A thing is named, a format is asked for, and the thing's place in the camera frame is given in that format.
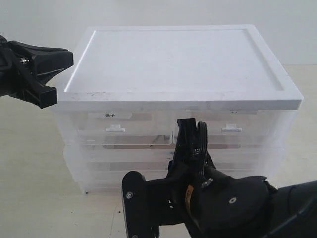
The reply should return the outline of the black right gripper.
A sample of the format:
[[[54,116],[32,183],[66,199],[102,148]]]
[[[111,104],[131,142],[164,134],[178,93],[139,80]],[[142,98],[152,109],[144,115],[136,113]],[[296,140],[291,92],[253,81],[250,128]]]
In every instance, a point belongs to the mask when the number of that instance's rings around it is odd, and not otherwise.
[[[137,171],[122,180],[127,236],[157,238],[161,226],[184,224],[193,238],[258,238],[267,229],[269,186],[263,176],[233,178],[216,169],[207,151],[207,125],[178,120],[165,178]]]

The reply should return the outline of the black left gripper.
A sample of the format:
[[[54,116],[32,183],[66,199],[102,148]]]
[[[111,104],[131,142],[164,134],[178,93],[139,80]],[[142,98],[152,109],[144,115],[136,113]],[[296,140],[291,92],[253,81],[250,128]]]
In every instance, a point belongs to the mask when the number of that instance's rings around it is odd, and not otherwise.
[[[67,49],[8,41],[1,35],[0,96],[9,95],[41,109],[55,105],[57,89],[45,84],[73,64],[73,52]]]

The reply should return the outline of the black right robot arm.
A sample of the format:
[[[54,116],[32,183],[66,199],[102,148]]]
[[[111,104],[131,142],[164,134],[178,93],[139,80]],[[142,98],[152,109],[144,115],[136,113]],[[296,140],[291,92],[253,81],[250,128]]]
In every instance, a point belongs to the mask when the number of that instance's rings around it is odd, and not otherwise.
[[[314,238],[317,183],[275,188],[263,176],[233,178],[208,153],[208,129],[178,120],[179,133],[165,178],[137,171],[122,180],[129,238],[158,238],[161,226],[184,224],[192,238]]]

